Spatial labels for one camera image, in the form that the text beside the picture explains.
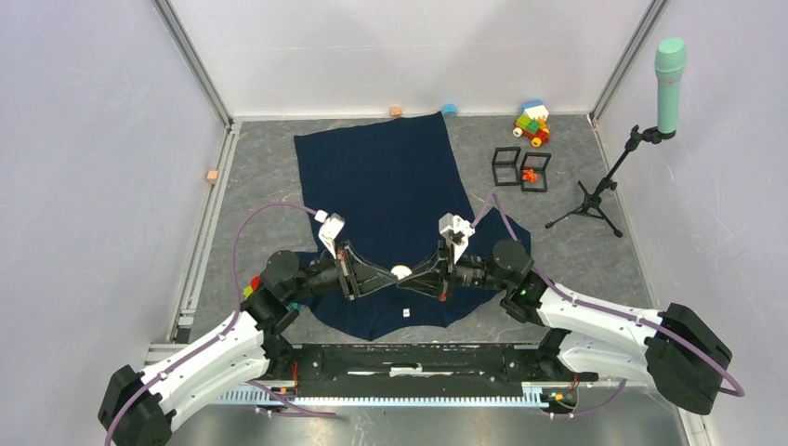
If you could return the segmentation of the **round gold brooch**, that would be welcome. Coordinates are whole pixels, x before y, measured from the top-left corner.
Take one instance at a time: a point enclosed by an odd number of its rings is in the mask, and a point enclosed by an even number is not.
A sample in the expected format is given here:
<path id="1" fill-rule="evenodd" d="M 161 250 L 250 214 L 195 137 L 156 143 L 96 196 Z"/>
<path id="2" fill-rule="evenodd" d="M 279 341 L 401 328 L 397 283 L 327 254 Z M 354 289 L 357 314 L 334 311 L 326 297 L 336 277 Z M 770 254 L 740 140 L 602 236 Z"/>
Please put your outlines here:
<path id="1" fill-rule="evenodd" d="M 395 265 L 391 268 L 390 272 L 397 278 L 398 281 L 403 280 L 413 274 L 412 270 L 405 265 Z"/>

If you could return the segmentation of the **navy blue t-shirt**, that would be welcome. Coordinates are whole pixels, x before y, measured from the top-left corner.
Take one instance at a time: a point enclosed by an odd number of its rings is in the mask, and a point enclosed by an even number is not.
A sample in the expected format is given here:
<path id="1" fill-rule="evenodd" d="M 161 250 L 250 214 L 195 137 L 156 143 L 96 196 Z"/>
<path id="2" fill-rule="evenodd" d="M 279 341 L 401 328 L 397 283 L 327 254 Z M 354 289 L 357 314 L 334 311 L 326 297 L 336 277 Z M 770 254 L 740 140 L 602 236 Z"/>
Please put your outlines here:
<path id="1" fill-rule="evenodd" d="M 294 144 L 305 206 L 342 216 L 340 239 L 378 266 L 414 266 L 435 252 L 442 216 L 475 215 L 438 112 L 296 136 Z M 440 302 L 392 285 L 355 301 L 332 291 L 300 302 L 322 323 L 372 341 L 405 327 L 447 327 L 495 294 L 460 288 Z"/>

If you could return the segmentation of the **orange flower brooch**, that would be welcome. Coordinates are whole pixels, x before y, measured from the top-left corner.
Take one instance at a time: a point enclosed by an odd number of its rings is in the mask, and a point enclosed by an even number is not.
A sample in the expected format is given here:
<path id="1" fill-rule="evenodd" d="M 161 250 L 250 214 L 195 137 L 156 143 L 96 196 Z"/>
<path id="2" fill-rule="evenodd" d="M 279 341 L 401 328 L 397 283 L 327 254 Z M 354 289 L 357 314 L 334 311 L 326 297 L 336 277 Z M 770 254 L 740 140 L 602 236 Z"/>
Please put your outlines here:
<path id="1" fill-rule="evenodd" d="M 539 174 L 534 169 L 523 169 L 521 180 L 523 183 L 536 184 L 539 180 Z"/>

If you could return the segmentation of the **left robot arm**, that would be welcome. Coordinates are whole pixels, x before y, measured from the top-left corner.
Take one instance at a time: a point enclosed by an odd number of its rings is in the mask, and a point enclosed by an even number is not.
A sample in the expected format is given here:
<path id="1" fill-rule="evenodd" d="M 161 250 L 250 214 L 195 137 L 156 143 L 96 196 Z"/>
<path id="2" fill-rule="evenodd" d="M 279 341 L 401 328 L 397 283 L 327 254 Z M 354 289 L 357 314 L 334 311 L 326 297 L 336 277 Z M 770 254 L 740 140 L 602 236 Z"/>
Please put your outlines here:
<path id="1" fill-rule="evenodd" d="M 411 274 L 379 267 L 342 243 L 303 265 L 291 251 L 269 257 L 252 293 L 208 334 L 174 355 L 111 376 L 98 411 L 107 445 L 165 445 L 175 430 L 222 394 L 262 376 L 292 372 L 294 348 L 283 337 L 296 300 L 332 291 L 359 298 Z"/>

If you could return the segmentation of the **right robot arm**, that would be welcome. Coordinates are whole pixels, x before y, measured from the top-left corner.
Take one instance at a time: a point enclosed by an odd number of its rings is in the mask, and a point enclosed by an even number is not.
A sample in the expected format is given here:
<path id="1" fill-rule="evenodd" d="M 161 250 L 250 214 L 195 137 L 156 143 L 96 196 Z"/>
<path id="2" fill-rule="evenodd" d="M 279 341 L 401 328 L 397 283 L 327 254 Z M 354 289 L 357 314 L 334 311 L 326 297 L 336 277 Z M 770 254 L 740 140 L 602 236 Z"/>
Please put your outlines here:
<path id="1" fill-rule="evenodd" d="M 537 271 L 526 248 L 502 240 L 489 257 L 455 256 L 440 242 L 433 256 L 392 273 L 401 289 L 446 301 L 458 288 L 501 291 L 506 313 L 549 330 L 536 355 L 539 372 L 620 377 L 652 386 L 675 406 L 708 415 L 732 353 L 691 308 L 635 308 L 583 295 Z"/>

